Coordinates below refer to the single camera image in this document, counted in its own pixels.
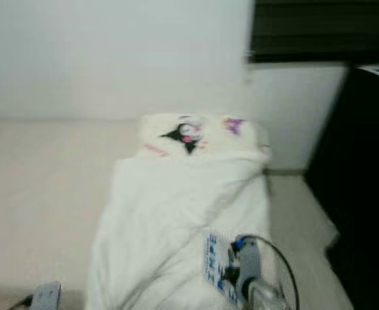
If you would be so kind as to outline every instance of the purple print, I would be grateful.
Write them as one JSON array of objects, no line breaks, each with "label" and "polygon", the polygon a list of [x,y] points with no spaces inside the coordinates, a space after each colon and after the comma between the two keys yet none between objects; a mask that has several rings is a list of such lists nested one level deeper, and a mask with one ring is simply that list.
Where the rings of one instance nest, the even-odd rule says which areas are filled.
[{"label": "purple print", "polygon": [[240,135],[240,125],[244,122],[244,119],[227,118],[223,121],[225,127],[236,136]]}]

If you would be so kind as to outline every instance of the black furniture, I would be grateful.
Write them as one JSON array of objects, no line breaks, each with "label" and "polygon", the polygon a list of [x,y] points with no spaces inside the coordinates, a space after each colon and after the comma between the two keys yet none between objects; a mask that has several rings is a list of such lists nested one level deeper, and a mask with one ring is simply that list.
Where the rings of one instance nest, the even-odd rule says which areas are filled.
[{"label": "black furniture", "polygon": [[355,309],[379,309],[378,75],[349,70],[305,180],[340,232],[332,269]]}]

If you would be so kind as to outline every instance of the blue component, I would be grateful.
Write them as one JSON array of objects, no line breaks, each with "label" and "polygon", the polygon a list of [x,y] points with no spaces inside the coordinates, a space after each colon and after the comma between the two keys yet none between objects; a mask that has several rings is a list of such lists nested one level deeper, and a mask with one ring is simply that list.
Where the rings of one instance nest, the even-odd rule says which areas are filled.
[{"label": "blue component", "polygon": [[242,242],[242,240],[241,239],[238,239],[238,240],[236,240],[236,247],[238,248],[238,249],[241,249],[242,247],[243,247],[243,242]]}]

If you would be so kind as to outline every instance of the white wall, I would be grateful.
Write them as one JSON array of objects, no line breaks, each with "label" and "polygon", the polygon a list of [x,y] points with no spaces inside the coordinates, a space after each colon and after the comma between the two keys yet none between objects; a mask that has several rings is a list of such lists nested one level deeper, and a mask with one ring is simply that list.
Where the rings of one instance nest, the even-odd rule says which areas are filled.
[{"label": "white wall", "polygon": [[244,65],[250,5],[0,0],[0,118],[235,113],[268,128],[273,167],[305,167],[345,69]]}]

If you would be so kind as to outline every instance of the bed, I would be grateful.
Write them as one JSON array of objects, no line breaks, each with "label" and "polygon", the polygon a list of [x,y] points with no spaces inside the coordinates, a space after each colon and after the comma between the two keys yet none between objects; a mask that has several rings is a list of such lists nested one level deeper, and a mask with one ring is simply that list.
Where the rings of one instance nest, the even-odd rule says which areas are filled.
[{"label": "bed", "polygon": [[[269,238],[267,138],[234,116],[142,119],[116,163],[92,247],[86,309],[232,309],[203,274],[205,234]],[[276,285],[270,250],[263,277]]]}]

